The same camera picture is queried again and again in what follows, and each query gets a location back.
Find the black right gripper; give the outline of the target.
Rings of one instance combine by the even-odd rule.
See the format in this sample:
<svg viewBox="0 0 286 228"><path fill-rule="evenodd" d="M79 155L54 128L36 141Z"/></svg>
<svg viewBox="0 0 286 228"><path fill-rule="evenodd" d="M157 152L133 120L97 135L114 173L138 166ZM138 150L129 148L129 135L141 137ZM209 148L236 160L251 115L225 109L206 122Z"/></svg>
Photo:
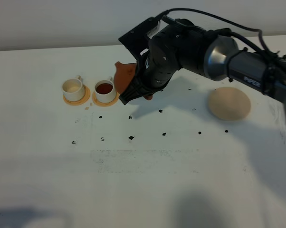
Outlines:
<svg viewBox="0 0 286 228"><path fill-rule="evenodd" d="M128 102L150 96L163 89L173 74L183 68L180 30L165 30L153 38L143 37L148 42L148 55L143 58L143 67L127 88L120 94L120 101Z"/></svg>

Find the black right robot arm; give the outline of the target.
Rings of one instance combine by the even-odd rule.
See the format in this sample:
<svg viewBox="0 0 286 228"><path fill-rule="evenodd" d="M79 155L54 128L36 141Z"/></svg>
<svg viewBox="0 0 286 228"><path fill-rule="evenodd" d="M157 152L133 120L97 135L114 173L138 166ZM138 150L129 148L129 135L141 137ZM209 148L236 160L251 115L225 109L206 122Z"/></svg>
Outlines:
<svg viewBox="0 0 286 228"><path fill-rule="evenodd" d="M213 81L239 81L283 104L286 116L286 57L261 50L228 28L206 31L187 19L162 17L167 26L148 35L160 20L148 18L120 37L136 59L116 63L114 86L126 104L151 99L173 74L184 68Z"/></svg>

